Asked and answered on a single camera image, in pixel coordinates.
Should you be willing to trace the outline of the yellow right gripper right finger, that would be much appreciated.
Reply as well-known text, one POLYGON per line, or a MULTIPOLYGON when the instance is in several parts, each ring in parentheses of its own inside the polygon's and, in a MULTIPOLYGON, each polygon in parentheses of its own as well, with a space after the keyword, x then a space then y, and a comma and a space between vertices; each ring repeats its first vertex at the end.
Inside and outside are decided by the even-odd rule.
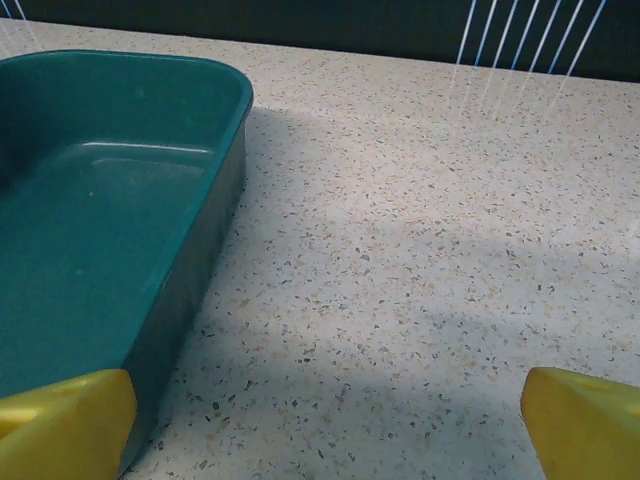
POLYGON ((520 408, 547 479, 639 478, 637 387, 535 367, 520 408))

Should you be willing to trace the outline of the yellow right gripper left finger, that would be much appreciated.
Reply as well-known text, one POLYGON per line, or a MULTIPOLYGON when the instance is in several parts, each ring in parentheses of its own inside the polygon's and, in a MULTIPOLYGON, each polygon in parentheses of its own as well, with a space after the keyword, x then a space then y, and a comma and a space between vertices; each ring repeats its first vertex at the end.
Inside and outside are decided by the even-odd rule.
POLYGON ((137 414, 129 374, 107 369, 1 399, 1 477, 118 477, 137 414))

